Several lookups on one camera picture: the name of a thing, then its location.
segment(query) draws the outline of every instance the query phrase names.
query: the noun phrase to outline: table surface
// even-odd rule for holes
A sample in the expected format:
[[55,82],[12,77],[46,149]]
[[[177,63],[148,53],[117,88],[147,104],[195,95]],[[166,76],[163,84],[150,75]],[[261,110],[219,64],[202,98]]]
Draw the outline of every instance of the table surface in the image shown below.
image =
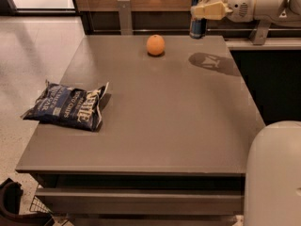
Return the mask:
[[145,36],[82,40],[61,84],[109,82],[103,124],[88,132],[39,124],[16,168],[55,173],[245,173],[264,127],[222,37],[165,36],[149,56]]

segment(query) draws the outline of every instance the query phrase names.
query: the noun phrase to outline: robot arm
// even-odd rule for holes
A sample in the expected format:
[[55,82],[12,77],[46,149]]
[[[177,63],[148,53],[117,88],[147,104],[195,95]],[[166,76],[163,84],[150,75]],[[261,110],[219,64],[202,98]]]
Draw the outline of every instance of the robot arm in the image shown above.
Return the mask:
[[274,24],[301,26],[301,0],[207,0],[191,7],[195,19],[234,22],[265,20]]

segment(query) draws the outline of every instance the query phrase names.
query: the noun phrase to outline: wire basket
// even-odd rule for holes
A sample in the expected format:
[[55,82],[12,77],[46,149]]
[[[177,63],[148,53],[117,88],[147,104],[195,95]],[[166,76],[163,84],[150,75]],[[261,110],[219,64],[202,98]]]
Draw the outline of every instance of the wire basket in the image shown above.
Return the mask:
[[29,211],[51,214],[51,210],[47,208],[36,196],[34,196],[30,204]]

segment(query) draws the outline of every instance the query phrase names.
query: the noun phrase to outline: orange ball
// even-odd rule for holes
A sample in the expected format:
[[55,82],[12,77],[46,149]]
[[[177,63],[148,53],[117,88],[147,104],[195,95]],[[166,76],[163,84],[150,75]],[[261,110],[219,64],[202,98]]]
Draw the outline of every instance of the orange ball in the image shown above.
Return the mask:
[[147,49],[152,56],[160,56],[166,48],[166,43],[160,35],[152,35],[148,38]]

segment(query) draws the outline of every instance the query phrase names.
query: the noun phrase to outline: drawer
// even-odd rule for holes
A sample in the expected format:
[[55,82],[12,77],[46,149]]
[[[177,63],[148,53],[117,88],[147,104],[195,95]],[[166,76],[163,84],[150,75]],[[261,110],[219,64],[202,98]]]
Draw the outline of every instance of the drawer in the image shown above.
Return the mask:
[[244,205],[237,191],[38,188],[36,196],[70,215],[234,216]]
[[90,218],[89,216],[71,217],[70,222],[77,226],[232,226],[235,217],[198,216],[198,217],[136,217],[136,218]]

